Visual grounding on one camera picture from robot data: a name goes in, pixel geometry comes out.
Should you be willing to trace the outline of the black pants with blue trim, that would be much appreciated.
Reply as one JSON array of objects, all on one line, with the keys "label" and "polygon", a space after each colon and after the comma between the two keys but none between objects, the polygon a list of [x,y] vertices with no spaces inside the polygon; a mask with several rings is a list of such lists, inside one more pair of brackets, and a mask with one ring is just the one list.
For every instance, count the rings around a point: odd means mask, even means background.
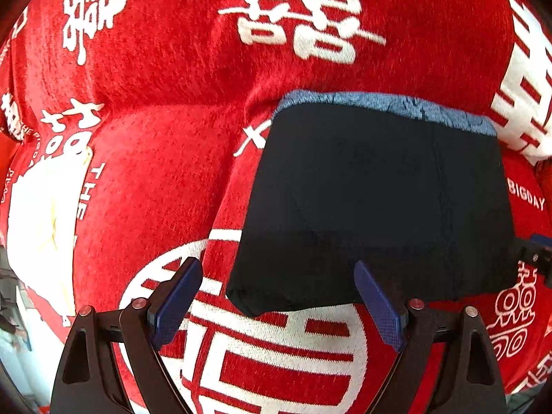
[{"label": "black pants with blue trim", "polygon": [[359,301],[357,262],[429,302],[515,285],[515,229],[491,122],[404,95],[285,95],[226,294],[243,314]]}]

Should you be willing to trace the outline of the red wedding bedspread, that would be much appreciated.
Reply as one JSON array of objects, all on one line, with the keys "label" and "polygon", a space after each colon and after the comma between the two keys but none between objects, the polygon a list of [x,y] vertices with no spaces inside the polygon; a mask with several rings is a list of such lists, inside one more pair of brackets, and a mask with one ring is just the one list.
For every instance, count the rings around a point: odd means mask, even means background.
[{"label": "red wedding bedspread", "polygon": [[[163,360],[195,413],[358,413],[393,352],[358,305],[254,321],[225,297],[270,132],[292,90],[414,96],[499,134],[515,231],[551,232],[551,31],[528,0],[32,0],[1,55],[2,127],[32,166],[92,149],[76,312],[149,294],[187,254],[206,283]],[[51,375],[74,317],[26,286]]]}]

